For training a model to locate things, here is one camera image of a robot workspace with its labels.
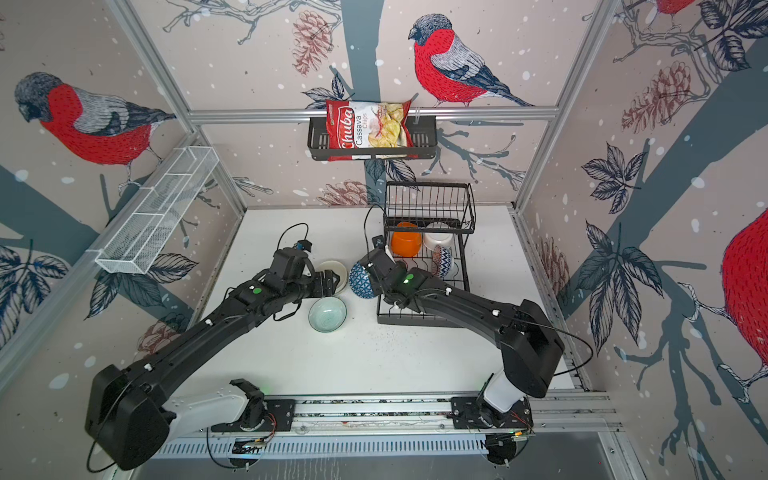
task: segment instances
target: red chip bag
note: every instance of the red chip bag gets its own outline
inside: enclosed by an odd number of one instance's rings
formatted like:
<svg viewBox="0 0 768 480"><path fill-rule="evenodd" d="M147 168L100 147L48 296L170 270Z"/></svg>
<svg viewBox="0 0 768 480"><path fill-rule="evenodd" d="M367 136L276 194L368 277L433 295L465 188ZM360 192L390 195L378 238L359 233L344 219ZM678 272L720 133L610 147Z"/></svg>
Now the red chip bag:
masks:
<svg viewBox="0 0 768 480"><path fill-rule="evenodd" d="M406 128L406 118L411 101L402 104L376 103L371 101L326 102L326 129L328 148L394 148L412 147L413 140ZM376 158L405 157L405 155L376 155ZM330 157L328 160L360 160L368 155L350 154Z"/></svg>

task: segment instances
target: black basket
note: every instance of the black basket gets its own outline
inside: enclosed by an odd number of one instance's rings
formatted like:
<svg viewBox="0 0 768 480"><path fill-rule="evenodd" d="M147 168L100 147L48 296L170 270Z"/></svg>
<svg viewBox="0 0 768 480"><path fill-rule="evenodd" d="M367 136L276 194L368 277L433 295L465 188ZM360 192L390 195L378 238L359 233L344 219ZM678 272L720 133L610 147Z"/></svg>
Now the black basket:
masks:
<svg viewBox="0 0 768 480"><path fill-rule="evenodd" d="M310 118L310 134L306 139L312 159L323 161L330 157L348 157L350 155L361 156L355 160L367 160L376 158L377 155L386 155L387 158L407 157L410 160L435 158L437 155L437 124L435 117L422 115L419 122L416 117L406 117L406 127L411 134L413 147L395 148L328 148L330 137L326 129L325 117Z"/></svg>
<svg viewBox="0 0 768 480"><path fill-rule="evenodd" d="M455 288L469 291L469 276L465 259L465 246L470 233L475 232L475 198L470 184L447 184L433 182L387 182L384 216L384 234L390 245L392 233L417 231L420 233L453 233L451 256L454 267L443 279ZM413 227L398 227L398 223L409 222ZM427 225L442 222L449 228L428 228ZM395 260L406 263L408 268L418 267L432 270L432 252L423 244L416 257L398 257ZM449 326L453 322L435 315L401 310L397 306L383 303L381 296L376 304L378 323L386 325Z"/></svg>

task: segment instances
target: gray floor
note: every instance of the gray floor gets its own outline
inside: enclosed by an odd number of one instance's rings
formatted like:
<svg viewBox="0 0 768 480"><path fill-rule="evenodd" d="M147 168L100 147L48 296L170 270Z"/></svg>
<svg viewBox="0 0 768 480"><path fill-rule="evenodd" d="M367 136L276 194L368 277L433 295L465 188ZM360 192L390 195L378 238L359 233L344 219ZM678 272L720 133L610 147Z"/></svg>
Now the gray floor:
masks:
<svg viewBox="0 0 768 480"><path fill-rule="evenodd" d="M495 467L482 455L424 455L402 457L317 458L262 460L248 472L227 471L211 460L150 460L135 480L501 480L556 478L557 480L612 479L596 433L541 433L510 463Z"/></svg>

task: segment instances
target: orange bowl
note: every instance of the orange bowl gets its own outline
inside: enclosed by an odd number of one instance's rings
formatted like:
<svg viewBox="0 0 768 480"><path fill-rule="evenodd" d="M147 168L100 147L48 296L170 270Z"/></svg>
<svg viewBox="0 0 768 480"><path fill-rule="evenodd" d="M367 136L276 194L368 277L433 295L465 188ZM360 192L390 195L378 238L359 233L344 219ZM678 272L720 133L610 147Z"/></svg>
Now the orange bowl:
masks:
<svg viewBox="0 0 768 480"><path fill-rule="evenodd" d="M398 227L416 228L410 222L400 222ZM392 234L392 253L399 257L415 257L422 249L422 235L419 232L394 232Z"/></svg>

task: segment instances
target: white wire shelf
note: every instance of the white wire shelf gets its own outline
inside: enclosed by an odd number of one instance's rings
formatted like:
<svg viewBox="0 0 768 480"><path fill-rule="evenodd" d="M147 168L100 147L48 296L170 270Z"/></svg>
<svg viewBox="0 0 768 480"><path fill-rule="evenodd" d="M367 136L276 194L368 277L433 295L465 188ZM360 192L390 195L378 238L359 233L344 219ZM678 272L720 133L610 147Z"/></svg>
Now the white wire shelf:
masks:
<svg viewBox="0 0 768 480"><path fill-rule="evenodd" d="M205 180L219 163L211 147L177 150L160 180L99 253L96 263L109 273L146 273L165 246Z"/></svg>

